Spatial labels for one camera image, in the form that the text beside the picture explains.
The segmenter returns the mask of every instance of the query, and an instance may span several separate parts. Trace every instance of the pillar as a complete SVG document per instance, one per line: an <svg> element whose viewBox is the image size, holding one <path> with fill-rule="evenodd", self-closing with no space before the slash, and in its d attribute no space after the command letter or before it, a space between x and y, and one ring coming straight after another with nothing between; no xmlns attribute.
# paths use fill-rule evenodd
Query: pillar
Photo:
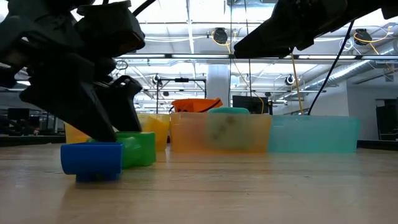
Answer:
<svg viewBox="0 0 398 224"><path fill-rule="evenodd" d="M207 72L207 98L220 98L223 107L229 107L229 65L209 65Z"/></svg>

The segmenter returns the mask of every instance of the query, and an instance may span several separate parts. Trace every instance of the clear plastic container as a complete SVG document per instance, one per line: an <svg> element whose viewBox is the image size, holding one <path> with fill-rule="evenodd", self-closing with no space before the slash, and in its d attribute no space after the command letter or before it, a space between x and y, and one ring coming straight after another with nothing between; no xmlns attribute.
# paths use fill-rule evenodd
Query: clear plastic container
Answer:
<svg viewBox="0 0 398 224"><path fill-rule="evenodd" d="M138 114L143 132L155 133L156 151L164 151L167 147L167 136L170 126L168 114Z"/></svg>
<svg viewBox="0 0 398 224"><path fill-rule="evenodd" d="M355 152L359 119L273 116L269 152Z"/></svg>
<svg viewBox="0 0 398 224"><path fill-rule="evenodd" d="M171 117L174 152L267 151L271 127L269 115L175 113Z"/></svg>

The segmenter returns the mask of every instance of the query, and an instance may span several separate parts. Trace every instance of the monitor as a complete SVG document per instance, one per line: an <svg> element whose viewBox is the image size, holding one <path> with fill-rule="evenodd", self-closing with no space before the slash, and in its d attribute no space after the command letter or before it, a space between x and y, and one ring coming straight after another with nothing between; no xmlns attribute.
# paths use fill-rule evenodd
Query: monitor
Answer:
<svg viewBox="0 0 398 224"><path fill-rule="evenodd" d="M263 113L268 113L268 97L261 97L261 99L264 101ZM232 96L232 104L236 108L246 108L252 114L261 114L262 111L262 102L256 96Z"/></svg>

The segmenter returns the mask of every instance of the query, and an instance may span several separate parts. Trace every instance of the fluorescent light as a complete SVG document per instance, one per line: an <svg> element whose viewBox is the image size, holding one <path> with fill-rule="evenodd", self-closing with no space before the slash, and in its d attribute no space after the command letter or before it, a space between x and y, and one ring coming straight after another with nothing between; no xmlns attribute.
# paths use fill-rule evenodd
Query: fluorescent light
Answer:
<svg viewBox="0 0 398 224"><path fill-rule="evenodd" d="M164 54L126 54L117 58L164 58Z"/></svg>
<svg viewBox="0 0 398 224"><path fill-rule="evenodd" d="M340 56L340 59L355 59L355 55L342 55Z"/></svg>
<svg viewBox="0 0 398 224"><path fill-rule="evenodd" d="M2 67L2 68L11 68L10 65L7 65L7 64L1 63L1 62L0 62L0 67Z"/></svg>
<svg viewBox="0 0 398 224"><path fill-rule="evenodd" d="M172 58L229 58L229 55L173 54Z"/></svg>
<svg viewBox="0 0 398 224"><path fill-rule="evenodd" d="M300 55L299 59L336 59L336 55ZM355 55L342 55L340 59L355 59Z"/></svg>
<svg viewBox="0 0 398 224"><path fill-rule="evenodd" d="M310 55L310 59L336 59L336 55Z"/></svg>
<svg viewBox="0 0 398 224"><path fill-rule="evenodd" d="M9 90L9 91L24 91L25 89L15 89L15 88L12 88L12 89L7 89L7 90Z"/></svg>
<svg viewBox="0 0 398 224"><path fill-rule="evenodd" d="M17 81L19 84L23 84L23 85L27 85L30 86L30 82L29 81Z"/></svg>
<svg viewBox="0 0 398 224"><path fill-rule="evenodd" d="M376 55L376 56L362 56L362 59L370 60L398 60L398 55Z"/></svg>

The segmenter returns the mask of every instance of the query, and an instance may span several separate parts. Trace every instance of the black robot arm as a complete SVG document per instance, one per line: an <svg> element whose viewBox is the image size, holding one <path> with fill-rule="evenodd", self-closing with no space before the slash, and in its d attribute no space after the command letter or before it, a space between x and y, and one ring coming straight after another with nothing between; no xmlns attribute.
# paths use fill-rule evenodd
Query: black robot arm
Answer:
<svg viewBox="0 0 398 224"><path fill-rule="evenodd" d="M314 38L382 9L385 19L398 16L398 1L279 0L271 18L235 46L236 58L285 57L306 49Z"/></svg>
<svg viewBox="0 0 398 224"><path fill-rule="evenodd" d="M94 0L9 0L0 24L0 86L11 88L27 68L32 103L99 141L115 141L113 127L141 131L133 98L142 89L131 77L113 80L113 57L145 46L130 1L93 6ZM144 10L150 0L139 11ZM84 16L76 21L73 9Z"/></svg>

